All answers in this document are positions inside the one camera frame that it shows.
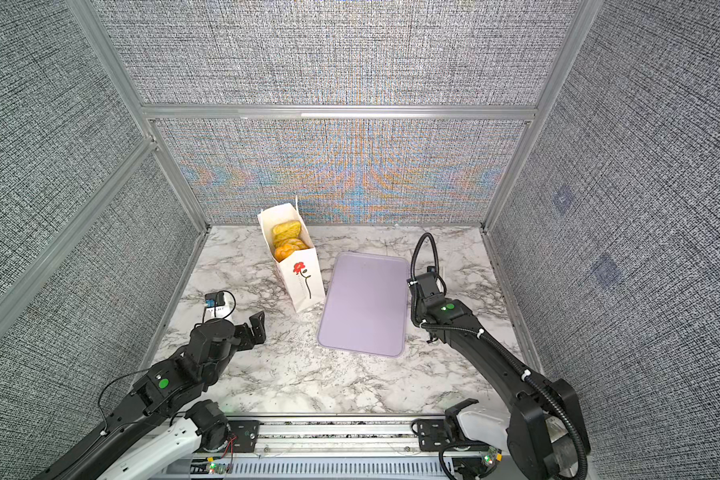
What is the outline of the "white paper bag with rose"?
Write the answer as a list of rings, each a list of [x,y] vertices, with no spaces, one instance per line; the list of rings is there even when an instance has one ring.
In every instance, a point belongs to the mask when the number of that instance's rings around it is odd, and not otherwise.
[[[275,264],[293,306],[301,312],[324,301],[326,294],[323,285],[317,251],[309,230],[300,215],[298,204],[285,203],[262,210],[257,216],[262,235],[270,256]],[[296,251],[282,262],[274,259],[275,245],[272,240],[272,228],[282,222],[299,220],[302,224],[300,239],[308,250]]]

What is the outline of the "croissant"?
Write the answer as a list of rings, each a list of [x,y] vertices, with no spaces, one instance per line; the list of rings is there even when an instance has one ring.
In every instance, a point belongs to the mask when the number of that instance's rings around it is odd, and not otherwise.
[[[288,238],[275,247],[274,259],[282,262],[294,252],[308,249],[309,246],[300,238]]]

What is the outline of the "twisted bun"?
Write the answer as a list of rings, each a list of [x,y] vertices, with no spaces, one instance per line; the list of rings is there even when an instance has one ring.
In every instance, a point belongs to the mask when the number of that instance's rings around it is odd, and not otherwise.
[[[279,245],[286,240],[299,239],[302,231],[302,224],[299,220],[289,220],[279,223],[272,228],[272,240]]]

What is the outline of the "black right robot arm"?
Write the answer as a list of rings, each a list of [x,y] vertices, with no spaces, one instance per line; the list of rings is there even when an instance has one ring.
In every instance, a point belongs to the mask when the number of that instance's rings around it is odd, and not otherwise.
[[[463,415],[476,408],[462,403],[455,411],[453,447],[469,448],[482,443],[510,454],[528,479],[564,479],[576,468],[573,479],[589,474],[591,452],[578,395],[564,380],[549,381],[519,360],[480,323],[462,301],[447,296],[440,275],[433,235],[419,238],[410,263],[408,287],[410,318],[427,331],[431,343],[439,341],[460,353],[489,382],[508,409],[506,445],[479,439],[484,427],[467,427]]]

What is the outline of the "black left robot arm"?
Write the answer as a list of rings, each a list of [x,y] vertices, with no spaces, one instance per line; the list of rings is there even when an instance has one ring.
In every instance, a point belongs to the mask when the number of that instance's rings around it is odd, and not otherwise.
[[[139,440],[215,385],[235,353],[263,344],[265,319],[260,311],[239,325],[225,318],[195,325],[187,344],[143,370],[113,411],[36,477],[100,477]]]

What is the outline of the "lilac plastic tray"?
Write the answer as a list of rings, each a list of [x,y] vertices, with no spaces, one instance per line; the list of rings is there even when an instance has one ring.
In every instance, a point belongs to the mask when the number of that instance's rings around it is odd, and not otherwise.
[[[399,257],[340,253],[317,334],[319,345],[400,356],[409,316],[409,267],[409,262]]]

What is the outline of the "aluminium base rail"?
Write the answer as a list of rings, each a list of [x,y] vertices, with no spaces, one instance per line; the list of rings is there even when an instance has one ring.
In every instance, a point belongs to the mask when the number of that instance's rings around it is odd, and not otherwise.
[[[508,455],[527,479],[585,479],[591,448],[580,421],[465,400],[441,415],[227,416],[203,401],[160,428],[115,417],[72,449],[64,479],[149,479],[202,450],[206,478],[420,477],[476,479]],[[157,434],[152,431],[160,429]]]

